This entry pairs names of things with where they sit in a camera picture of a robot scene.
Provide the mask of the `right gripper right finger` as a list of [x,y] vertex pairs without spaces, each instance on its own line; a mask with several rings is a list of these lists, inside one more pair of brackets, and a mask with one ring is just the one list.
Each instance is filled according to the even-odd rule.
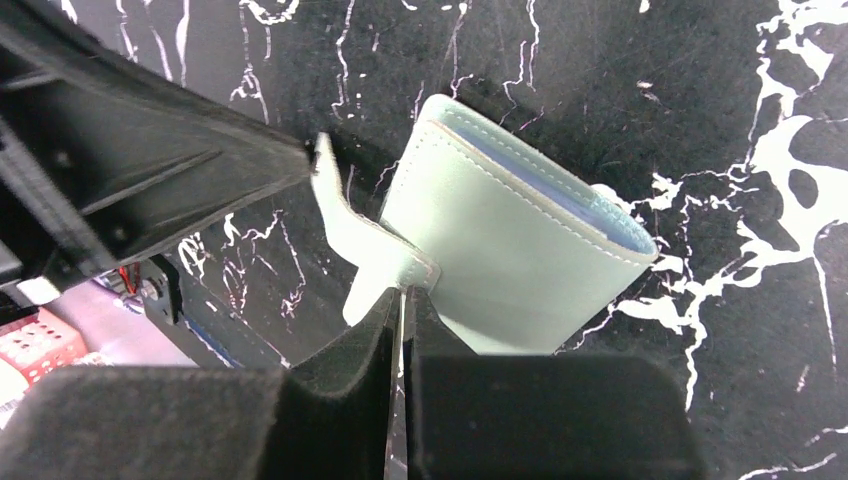
[[675,382],[639,357],[479,355],[405,291],[412,479],[702,479]]

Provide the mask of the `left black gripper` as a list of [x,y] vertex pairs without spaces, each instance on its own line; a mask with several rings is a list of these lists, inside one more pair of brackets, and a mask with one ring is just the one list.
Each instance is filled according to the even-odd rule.
[[309,171],[297,140],[126,60],[57,7],[2,3],[2,324]]

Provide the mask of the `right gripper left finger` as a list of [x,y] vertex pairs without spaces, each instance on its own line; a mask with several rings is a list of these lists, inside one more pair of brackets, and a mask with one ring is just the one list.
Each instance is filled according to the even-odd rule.
[[379,479],[400,295],[289,370],[66,367],[1,435],[5,479]]

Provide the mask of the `green card holder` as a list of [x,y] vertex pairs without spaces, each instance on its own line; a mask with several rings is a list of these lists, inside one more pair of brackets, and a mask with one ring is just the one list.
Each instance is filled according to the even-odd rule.
[[319,134],[311,185],[330,247],[356,275],[355,325],[388,289],[423,288],[479,355],[554,356],[656,260],[629,213],[545,155],[448,96],[429,97],[377,220],[342,193]]

